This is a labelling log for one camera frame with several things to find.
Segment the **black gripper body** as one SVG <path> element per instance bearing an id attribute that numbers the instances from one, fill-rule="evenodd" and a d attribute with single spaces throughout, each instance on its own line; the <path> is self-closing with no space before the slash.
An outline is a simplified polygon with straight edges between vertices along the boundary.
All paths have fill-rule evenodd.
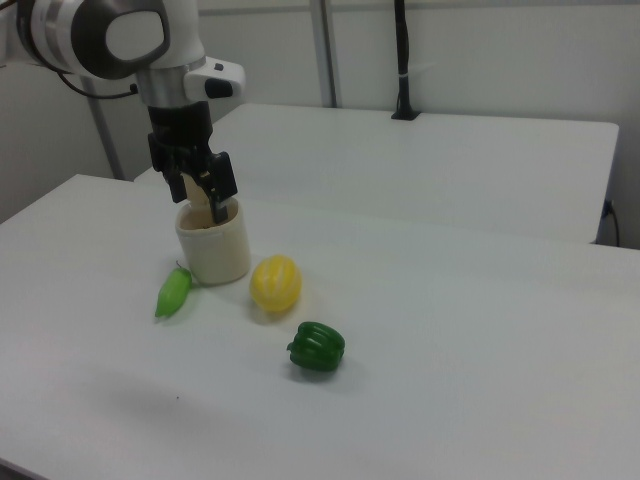
<path id="1" fill-rule="evenodd" d="M 211 156 L 213 132 L 209 104 L 199 101 L 177 108 L 147 108 L 152 132 L 148 135 L 152 166 L 157 172 L 177 169 L 201 173 Z"/>

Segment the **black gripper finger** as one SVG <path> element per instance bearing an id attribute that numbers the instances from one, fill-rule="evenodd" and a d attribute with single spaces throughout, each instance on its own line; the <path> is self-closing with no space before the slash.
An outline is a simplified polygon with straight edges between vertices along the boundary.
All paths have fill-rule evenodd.
<path id="1" fill-rule="evenodd" d="M 225 202 L 238 193 L 227 152 L 210 152 L 204 156 L 199 171 L 199 186 L 207 198 L 214 223 L 225 222 L 229 217 Z"/>
<path id="2" fill-rule="evenodd" d="M 187 199 L 183 175 L 189 172 L 190 152 L 181 148 L 166 148 L 163 156 L 162 173 L 164 179 L 169 186 L 173 202 L 180 203 Z"/>

